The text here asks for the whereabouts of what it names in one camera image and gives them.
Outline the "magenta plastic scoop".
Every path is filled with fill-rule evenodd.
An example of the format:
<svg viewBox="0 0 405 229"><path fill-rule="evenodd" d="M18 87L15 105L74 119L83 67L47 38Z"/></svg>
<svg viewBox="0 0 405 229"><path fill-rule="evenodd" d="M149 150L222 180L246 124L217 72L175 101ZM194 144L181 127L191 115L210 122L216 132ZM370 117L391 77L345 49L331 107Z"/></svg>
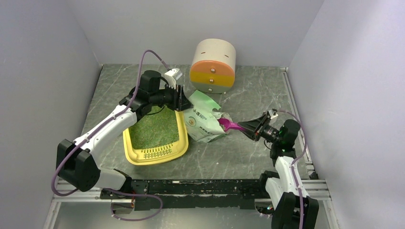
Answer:
<svg viewBox="0 0 405 229"><path fill-rule="evenodd" d="M223 128L225 132L228 132L229 130L239 130L239 131L245 130L243 127L238 125L238 123L234 123L233 121L227 118L219 118L217 121L219 122L219 125Z"/></svg>

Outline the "green cat litter bag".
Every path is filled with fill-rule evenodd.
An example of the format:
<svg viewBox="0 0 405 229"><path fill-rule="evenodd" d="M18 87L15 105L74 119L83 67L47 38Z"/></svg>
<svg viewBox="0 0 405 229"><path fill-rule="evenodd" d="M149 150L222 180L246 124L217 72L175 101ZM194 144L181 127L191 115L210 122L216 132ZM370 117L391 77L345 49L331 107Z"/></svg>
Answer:
<svg viewBox="0 0 405 229"><path fill-rule="evenodd" d="M197 142L208 143L226 135L219 124L229 114L220 112L221 106L208 95L196 90L188 97L193 108L183 111L188 135Z"/></svg>

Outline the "yellow litter box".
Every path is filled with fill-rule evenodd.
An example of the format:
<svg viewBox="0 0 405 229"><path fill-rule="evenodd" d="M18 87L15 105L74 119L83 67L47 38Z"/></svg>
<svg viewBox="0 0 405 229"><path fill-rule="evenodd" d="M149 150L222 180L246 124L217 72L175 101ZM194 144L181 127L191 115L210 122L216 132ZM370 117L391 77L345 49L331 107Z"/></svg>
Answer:
<svg viewBox="0 0 405 229"><path fill-rule="evenodd" d="M149 166L183 156L189 147L184 113L164 108L152 112L123 132L128 162Z"/></svg>

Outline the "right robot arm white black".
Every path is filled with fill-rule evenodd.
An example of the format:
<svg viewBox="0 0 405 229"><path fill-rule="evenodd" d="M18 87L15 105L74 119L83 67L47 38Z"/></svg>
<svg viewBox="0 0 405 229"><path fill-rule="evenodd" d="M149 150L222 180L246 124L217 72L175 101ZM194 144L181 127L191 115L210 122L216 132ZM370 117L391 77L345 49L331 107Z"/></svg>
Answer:
<svg viewBox="0 0 405 229"><path fill-rule="evenodd" d="M272 201L273 229L313 229L319 203L304 188L297 168L299 157L294 148L301 125L299 121L288 119L276 129L271 125L272 119L274 116L267 112L254 120L238 123L249 139L271 143L270 158L277 172L263 175L257 190L262 197L270 197Z"/></svg>

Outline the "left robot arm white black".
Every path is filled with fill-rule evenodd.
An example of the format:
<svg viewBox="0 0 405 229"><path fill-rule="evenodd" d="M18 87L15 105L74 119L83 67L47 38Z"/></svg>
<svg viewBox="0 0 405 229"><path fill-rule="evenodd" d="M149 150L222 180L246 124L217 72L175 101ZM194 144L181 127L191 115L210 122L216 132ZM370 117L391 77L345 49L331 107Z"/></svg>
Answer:
<svg viewBox="0 0 405 229"><path fill-rule="evenodd" d="M137 85L102 122L73 141L65 139L59 143L57 176L73 185L75 191L86 192L96 187L113 190L119 198L130 196L134 192L132 178L119 170L102 168L97 155L119 134L127 136L128 129L155 106L175 113L179 139L164 146L135 150L134 164L160 164L182 156L188 148L183 111L192 108L192 104L183 86L177 83L180 76L178 68L164 74L153 70L140 73Z"/></svg>

